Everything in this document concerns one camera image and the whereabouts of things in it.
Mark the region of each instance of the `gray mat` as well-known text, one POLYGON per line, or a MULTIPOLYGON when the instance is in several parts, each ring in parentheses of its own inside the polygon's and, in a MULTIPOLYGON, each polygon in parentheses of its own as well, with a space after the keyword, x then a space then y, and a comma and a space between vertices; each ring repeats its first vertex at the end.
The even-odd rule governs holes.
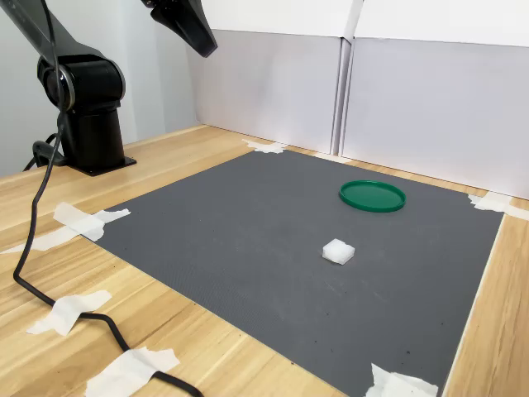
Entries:
POLYGON ((290 151, 121 208, 132 214, 100 246, 351 396, 373 384, 371 363, 442 389, 502 218, 466 194, 290 151), (338 189, 353 179, 394 184, 407 204, 349 207, 338 189), (322 259, 333 238, 356 248, 344 266, 322 259))

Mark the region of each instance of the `black cable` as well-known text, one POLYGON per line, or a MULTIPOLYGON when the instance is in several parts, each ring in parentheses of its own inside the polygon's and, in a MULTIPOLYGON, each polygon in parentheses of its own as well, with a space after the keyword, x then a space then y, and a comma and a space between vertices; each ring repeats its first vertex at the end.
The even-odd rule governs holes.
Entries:
MULTIPOLYGON (((53 142, 53 140, 54 140, 56 137, 57 137, 57 133, 53 133, 53 134, 51 134, 50 136, 48 136, 48 139, 46 139, 46 143, 51 143, 51 142, 53 142)), ((22 172, 30 170, 31 167, 32 167, 33 165, 35 165, 35 163, 36 163, 36 160, 35 160, 35 157, 33 157, 33 158, 30 160, 30 162, 27 163, 27 165, 24 167, 24 170, 22 170, 22 172)))
MULTIPOLYGON (((48 29, 50 31, 50 44, 51 49, 53 52, 53 61, 55 63, 55 78, 57 79, 57 90, 59 91, 59 130, 57 133, 57 136, 55 138, 55 144, 53 146, 53 151, 51 153, 50 161, 48 162, 48 165, 46 167, 46 171, 44 174, 44 178, 42 179, 41 186, 39 187, 38 191, 36 192, 35 197, 33 198, 33 201, 31 202, 31 220, 30 220, 30 231, 27 235, 26 245, 24 246, 24 251, 22 252, 22 255, 20 257, 20 260, 18 261, 17 267, 15 268, 15 271, 13 272, 13 279, 22 287, 30 291, 32 294, 34 294, 37 298, 42 300, 43 302, 47 303, 49 306, 53 306, 55 304, 55 301, 50 298, 48 295, 40 292, 37 288, 35 288, 33 285, 25 281, 21 276, 20 272, 22 270, 22 267, 26 263, 27 256, 30 253, 31 244, 33 244, 33 240, 35 239, 35 230, 36 230, 36 219, 37 219, 37 204, 39 203, 39 200, 41 199, 42 194, 44 193, 44 189, 46 188, 46 185, 48 184, 48 181, 50 180, 51 170, 53 169, 53 160, 55 158, 55 155, 57 153, 57 150, 59 149, 60 145, 60 139, 63 135, 63 131, 65 129, 64 125, 64 117, 62 117, 63 113, 63 106, 64 106, 64 93, 62 89, 60 88, 60 75, 59 75, 59 60, 57 58, 57 54, 55 51, 55 34, 53 30, 53 25, 51 23, 51 16, 50 11, 48 10, 48 6, 46 4, 45 0, 41 0, 42 7, 44 9, 44 13, 46 16, 46 21, 48 23, 48 29)), ((92 320, 101 320, 107 323, 108 327, 112 331, 112 335, 116 338, 117 343, 119 344, 120 348, 126 352, 129 350, 129 346, 126 344, 125 339, 120 334, 119 330, 117 329, 116 323, 108 317, 106 314, 100 314, 100 313, 81 313, 79 315, 80 318, 86 318, 86 319, 92 319, 92 320)), ((164 372, 157 371, 153 374, 153 378, 160 379, 166 383, 169 383, 173 386, 176 386, 184 391, 187 391, 192 397, 203 397, 203 394, 200 392, 199 389, 196 387, 190 385, 187 382, 184 382, 183 380, 180 380, 179 378, 175 378, 172 375, 165 374, 164 372)))

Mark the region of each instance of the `white panel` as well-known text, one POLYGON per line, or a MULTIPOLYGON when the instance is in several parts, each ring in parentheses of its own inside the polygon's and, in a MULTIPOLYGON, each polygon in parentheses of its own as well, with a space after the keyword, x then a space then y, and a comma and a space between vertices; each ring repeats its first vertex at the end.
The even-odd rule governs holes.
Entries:
POLYGON ((119 15, 112 17, 122 21, 120 33, 129 72, 125 99, 133 102, 137 140, 195 125, 183 40, 155 22, 140 1, 119 3, 119 15))
POLYGON ((212 29, 352 39, 362 0, 203 0, 212 29))
POLYGON ((356 39, 343 155, 529 199, 529 49, 356 39))
POLYGON ((346 79, 346 90, 344 92, 344 104, 341 110, 341 125, 340 125, 340 139, 338 141, 338 152, 337 155, 343 155, 344 152, 344 140, 346 139, 347 130, 347 115, 349 114, 349 102, 350 102, 350 81, 353 70, 353 59, 355 58, 355 43, 353 40, 350 48, 349 67, 347 70, 346 79))
POLYGON ((529 2, 366 0, 355 37, 529 46, 529 2))
POLYGON ((329 153, 341 39, 214 34, 209 58, 188 51, 198 120, 329 153))
POLYGON ((338 72, 338 81, 336 86, 336 105, 334 109, 334 122, 332 124, 331 154, 337 155, 340 148, 341 124, 344 112, 344 104, 348 99, 346 97, 346 88, 349 82, 349 63, 350 63, 351 44, 349 41, 341 41, 340 51, 340 71, 338 72))

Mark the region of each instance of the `white wall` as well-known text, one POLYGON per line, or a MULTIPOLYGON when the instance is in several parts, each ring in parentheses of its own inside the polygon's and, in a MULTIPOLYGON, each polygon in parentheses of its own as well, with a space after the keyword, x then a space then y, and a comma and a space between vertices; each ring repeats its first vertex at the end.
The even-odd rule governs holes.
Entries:
POLYGON ((362 1, 202 0, 202 4, 212 29, 352 40, 362 1))
POLYGON ((356 37, 529 46, 527 0, 365 0, 356 37))
MULTIPOLYGON (((125 75, 123 142, 196 124, 185 44, 140 0, 47 0, 75 40, 116 61, 125 75)), ((0 176, 20 171, 31 145, 56 129, 58 111, 36 78, 37 52, 0 11, 0 176)))
POLYGON ((198 120, 330 153, 343 40, 213 33, 218 49, 207 59, 188 52, 198 120))
POLYGON ((343 156, 529 199, 529 49, 355 40, 343 156))

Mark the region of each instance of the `white foam block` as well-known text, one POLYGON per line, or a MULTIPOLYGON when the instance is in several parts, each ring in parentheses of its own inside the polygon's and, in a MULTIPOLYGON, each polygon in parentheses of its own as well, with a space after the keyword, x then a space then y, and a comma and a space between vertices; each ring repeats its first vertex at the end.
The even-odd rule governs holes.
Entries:
POLYGON ((160 352, 151 352, 146 347, 127 350, 88 381, 84 395, 127 397, 146 385, 155 372, 167 372, 179 363, 173 349, 160 352))
POLYGON ((65 337, 81 313, 99 309, 111 297, 108 291, 101 290, 90 295, 71 295, 59 298, 50 314, 37 321, 26 332, 39 334, 54 329, 59 335, 65 337))
POLYGON ((354 254, 355 248, 337 238, 323 247, 323 257, 340 265, 344 265, 354 254))

